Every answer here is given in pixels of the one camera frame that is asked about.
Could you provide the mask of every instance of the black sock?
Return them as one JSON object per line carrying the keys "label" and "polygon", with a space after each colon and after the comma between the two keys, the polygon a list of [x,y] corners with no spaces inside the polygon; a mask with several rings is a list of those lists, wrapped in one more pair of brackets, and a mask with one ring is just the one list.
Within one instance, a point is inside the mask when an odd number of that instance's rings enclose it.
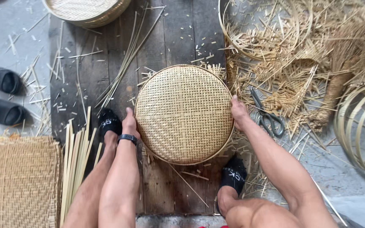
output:
{"label": "black sock", "polygon": [[99,132],[102,137],[105,136],[107,131],[113,131],[118,136],[122,134],[122,122],[109,108],[105,108],[99,113],[98,122]]}
{"label": "black sock", "polygon": [[233,156],[222,169],[222,178],[219,188],[227,185],[234,188],[238,195],[245,185],[247,176],[245,165],[240,158]]}

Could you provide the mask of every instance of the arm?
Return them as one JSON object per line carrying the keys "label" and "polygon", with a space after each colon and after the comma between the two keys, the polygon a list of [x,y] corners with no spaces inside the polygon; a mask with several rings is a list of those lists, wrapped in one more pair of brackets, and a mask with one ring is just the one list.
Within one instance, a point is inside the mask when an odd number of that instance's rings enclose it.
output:
{"label": "arm", "polygon": [[287,200],[290,212],[308,227],[337,227],[307,170],[251,120],[237,96],[232,99],[232,115],[236,128],[249,139],[264,173]]}
{"label": "arm", "polygon": [[[140,138],[133,111],[127,108],[122,122],[122,134]],[[99,227],[135,227],[136,200],[139,189],[139,169],[136,148],[129,140],[120,140],[99,202]]]}

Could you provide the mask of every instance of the hand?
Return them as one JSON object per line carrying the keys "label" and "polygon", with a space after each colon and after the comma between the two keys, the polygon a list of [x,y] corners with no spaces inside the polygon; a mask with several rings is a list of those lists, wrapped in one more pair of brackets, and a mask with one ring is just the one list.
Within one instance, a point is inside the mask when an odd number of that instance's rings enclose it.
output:
{"label": "hand", "polygon": [[140,134],[136,130],[136,119],[133,116],[133,111],[131,108],[126,108],[127,115],[125,119],[122,121],[122,134],[133,135],[136,138],[140,139]]}
{"label": "hand", "polygon": [[244,123],[250,119],[249,111],[245,104],[237,100],[237,96],[232,97],[232,116],[235,120],[235,127],[239,131],[243,131]]}

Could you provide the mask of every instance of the wooden board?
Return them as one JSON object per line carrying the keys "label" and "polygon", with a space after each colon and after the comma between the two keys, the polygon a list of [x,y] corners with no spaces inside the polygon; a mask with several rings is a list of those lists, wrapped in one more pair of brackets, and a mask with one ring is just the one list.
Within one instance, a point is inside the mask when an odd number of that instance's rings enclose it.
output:
{"label": "wooden board", "polygon": [[[104,27],[93,29],[102,34],[64,23],[61,50],[61,56],[64,56],[64,58],[61,61],[64,66],[66,83],[63,84],[62,81],[56,80],[55,76],[53,76],[53,80],[51,81],[52,105],[57,102],[62,102],[64,105],[67,104],[67,111],[57,113],[56,107],[52,108],[52,130],[53,136],[57,139],[64,142],[64,127],[68,119],[75,118],[73,121],[75,130],[81,129],[85,124],[81,97],[76,96],[78,94],[75,85],[77,81],[76,61],[73,62],[75,58],[69,59],[67,57],[91,53],[98,49],[103,50],[101,53],[80,58],[79,76],[82,93],[83,96],[88,96],[84,100],[85,107],[94,107],[99,101],[99,96],[118,75],[120,65],[125,56],[124,52],[126,52],[129,45],[135,11],[138,13],[139,23],[143,15],[142,8],[144,8],[146,2],[145,0],[132,1],[130,6],[117,20]],[[133,107],[129,99],[135,96],[137,97],[139,88],[136,85],[147,79],[143,79],[146,75],[142,74],[149,72],[145,67],[159,71],[176,64],[200,65],[201,63],[199,61],[194,63],[191,63],[191,61],[207,57],[210,54],[213,54],[214,57],[203,60],[203,62],[216,65],[220,64],[221,67],[225,67],[226,65],[224,51],[218,50],[224,48],[224,38],[217,17],[217,1],[151,0],[148,2],[149,7],[163,5],[167,5],[167,7],[139,53],[130,64],[114,94],[114,99],[109,103],[109,107],[121,119],[126,116],[125,108],[128,106]],[[138,44],[147,34],[160,11],[161,9],[147,11]],[[52,17],[50,25],[52,47],[50,65],[53,64],[53,59],[57,51],[60,28],[61,20]],[[198,45],[200,55],[195,51],[196,45]],[[72,52],[68,53],[64,49],[66,47]],[[65,96],[61,96],[63,95],[62,88],[66,91]],[[59,92],[60,96],[56,101],[54,98]],[[98,125],[97,115],[99,110],[100,107],[92,108],[91,131]],[[98,142],[99,138],[96,137],[87,165],[87,173],[92,169],[91,164],[93,164],[97,152]],[[196,166],[174,166],[178,172],[197,173],[196,170],[198,169],[201,171],[200,175],[210,179],[206,181],[182,174],[191,187],[209,205],[208,208],[172,170],[169,164],[159,159],[151,160],[149,163],[148,157],[142,156],[141,143],[137,146],[137,155],[139,172],[141,174],[137,213],[211,214],[214,212],[213,200],[219,189],[220,170],[227,162],[227,158],[216,157],[211,159],[206,163],[211,163],[212,165],[207,167],[204,167],[203,164]]]}

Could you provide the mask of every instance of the woven pattern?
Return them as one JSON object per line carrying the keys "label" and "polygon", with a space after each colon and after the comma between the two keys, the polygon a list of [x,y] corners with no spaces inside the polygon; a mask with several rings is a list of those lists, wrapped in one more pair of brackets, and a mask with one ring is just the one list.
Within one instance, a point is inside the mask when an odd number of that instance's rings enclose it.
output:
{"label": "woven pattern", "polygon": [[0,228],[58,227],[60,162],[50,136],[0,140]]}
{"label": "woven pattern", "polygon": [[142,88],[135,106],[145,145],[175,164],[203,162],[218,153],[233,130],[231,95],[211,72],[168,67]]}
{"label": "woven pattern", "polygon": [[104,13],[118,0],[47,0],[46,4],[59,17],[85,20]]}

